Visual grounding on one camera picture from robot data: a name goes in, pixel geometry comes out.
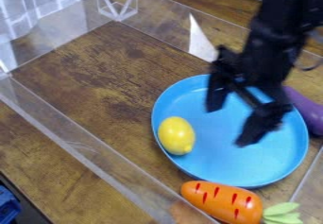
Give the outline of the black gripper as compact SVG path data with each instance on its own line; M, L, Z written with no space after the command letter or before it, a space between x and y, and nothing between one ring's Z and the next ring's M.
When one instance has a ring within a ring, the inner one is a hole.
M256 107L247 117L236 139L239 147L257 144L279 128L285 113L292 109L281 84L304 40L303 34L276 30L271 24L253 19L241 53L236 54L223 45L219 46L219 58L209 67L207 112L221 109L232 84L240 89L255 86L273 99L273 102Z

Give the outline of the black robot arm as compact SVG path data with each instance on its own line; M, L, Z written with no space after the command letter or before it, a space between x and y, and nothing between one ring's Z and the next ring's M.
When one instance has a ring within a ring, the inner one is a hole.
M283 81L320 26L323 0L263 0L241 53L219 47L219 57L209 67L205 110L220 110L229 93L249 105L252 113L244 121L237 146L257 143L279 128L291 111Z

